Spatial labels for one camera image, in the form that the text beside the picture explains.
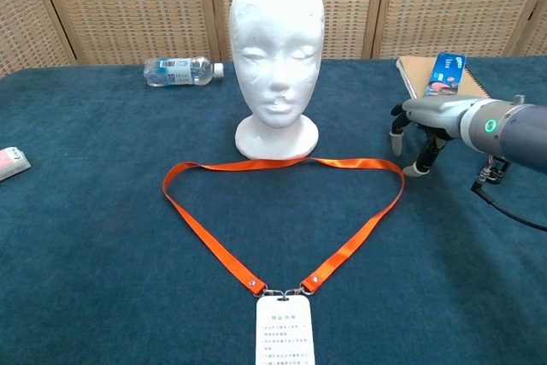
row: notebook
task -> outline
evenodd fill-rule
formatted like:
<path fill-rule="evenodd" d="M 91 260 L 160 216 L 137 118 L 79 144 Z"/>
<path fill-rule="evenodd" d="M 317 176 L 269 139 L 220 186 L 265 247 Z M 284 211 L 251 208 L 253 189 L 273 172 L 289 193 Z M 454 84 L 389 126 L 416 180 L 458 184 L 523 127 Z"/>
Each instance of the notebook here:
<path fill-rule="evenodd" d="M 435 57 L 401 56 L 397 59 L 397 68 L 401 72 L 404 84 L 412 98 L 423 97 L 427 82 L 431 76 Z M 465 68 L 458 88 L 463 96 L 490 97 L 485 88 Z"/>

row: teal tablecloth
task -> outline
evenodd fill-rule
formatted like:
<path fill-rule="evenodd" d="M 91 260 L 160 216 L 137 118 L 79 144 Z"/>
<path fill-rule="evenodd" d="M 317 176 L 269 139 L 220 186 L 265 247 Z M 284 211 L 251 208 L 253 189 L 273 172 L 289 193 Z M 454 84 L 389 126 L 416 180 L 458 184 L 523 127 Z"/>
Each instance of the teal tablecloth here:
<path fill-rule="evenodd" d="M 547 104 L 547 56 L 469 59 L 493 97 Z M 32 168 L 0 183 L 0 363 L 254 363 L 255 306 L 162 195 L 177 162 L 242 160 L 233 66 L 149 88 L 141 66 L 25 70 L 0 82 L 0 147 Z M 391 154 L 394 61 L 325 61 L 306 114 L 314 156 Z M 484 157 L 450 143 L 312 297 L 318 364 L 547 363 L 547 233 L 470 190 Z M 514 165 L 499 203 L 547 223 L 547 176 Z M 397 191 L 386 172 L 303 165 L 190 171 L 172 193 L 272 288 L 293 288 Z"/>

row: white id card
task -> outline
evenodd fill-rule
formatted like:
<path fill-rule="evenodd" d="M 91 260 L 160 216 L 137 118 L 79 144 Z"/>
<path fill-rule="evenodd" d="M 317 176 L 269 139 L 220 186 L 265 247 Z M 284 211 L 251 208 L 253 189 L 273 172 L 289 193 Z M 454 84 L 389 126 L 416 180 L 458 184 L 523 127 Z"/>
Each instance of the white id card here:
<path fill-rule="evenodd" d="M 256 303 L 256 365 L 315 365 L 309 300 L 260 297 Z"/>

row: water bottle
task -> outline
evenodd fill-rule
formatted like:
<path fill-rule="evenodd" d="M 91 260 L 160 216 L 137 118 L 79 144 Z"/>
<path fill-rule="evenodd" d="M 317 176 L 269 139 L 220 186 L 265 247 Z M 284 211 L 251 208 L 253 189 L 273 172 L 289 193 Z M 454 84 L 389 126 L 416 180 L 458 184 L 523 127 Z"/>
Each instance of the water bottle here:
<path fill-rule="evenodd" d="M 170 59 L 156 57 L 144 62 L 143 75 L 148 85 L 207 85 L 213 78 L 224 77 L 222 63 L 205 57 Z"/>

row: orange lanyard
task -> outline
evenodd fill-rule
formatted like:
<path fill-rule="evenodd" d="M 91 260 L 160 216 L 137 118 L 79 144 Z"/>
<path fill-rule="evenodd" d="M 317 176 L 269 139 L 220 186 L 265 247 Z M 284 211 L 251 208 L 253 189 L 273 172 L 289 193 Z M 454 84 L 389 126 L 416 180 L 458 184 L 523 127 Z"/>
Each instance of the orange lanyard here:
<path fill-rule="evenodd" d="M 173 181 L 178 174 L 188 168 L 204 168 L 211 171 L 250 171 L 285 168 L 307 160 L 319 162 L 334 168 L 388 170 L 397 173 L 401 178 L 401 188 L 393 201 L 391 201 L 391 203 L 382 209 L 378 214 L 368 220 L 365 225 L 363 225 L 359 231 L 357 231 L 357 233 L 355 233 L 353 237 L 351 237 L 344 245 L 342 245 L 338 251 L 327 258 L 313 273 L 302 281 L 300 291 L 312 293 L 315 292 L 340 265 L 342 265 L 353 255 L 354 252 L 356 252 L 361 244 L 365 242 L 368 235 L 373 231 L 382 217 L 384 217 L 384 215 L 386 215 L 393 208 L 403 194 L 404 175 L 401 168 L 397 165 L 392 162 L 388 162 L 387 160 L 380 160 L 377 158 L 348 158 L 343 160 L 335 160 L 312 157 L 304 157 L 294 160 L 247 160 L 243 162 L 230 162 L 213 165 L 203 165 L 196 162 L 180 162 L 171 168 L 165 176 L 162 186 L 163 193 L 171 204 L 177 209 L 177 211 L 179 211 L 180 215 L 188 223 L 190 228 L 205 243 L 205 245 L 207 245 L 213 254 L 215 254 L 215 256 L 222 262 L 228 271 L 230 271 L 232 275 L 235 276 L 244 286 L 246 286 L 255 296 L 261 296 L 268 289 L 266 283 L 254 275 L 243 263 L 233 256 L 230 251 L 224 247 L 224 245 L 222 245 L 209 231 L 207 231 L 194 217 L 192 217 L 188 211 L 186 211 L 171 196 L 169 196 L 169 184 L 171 184 L 171 181 Z"/>

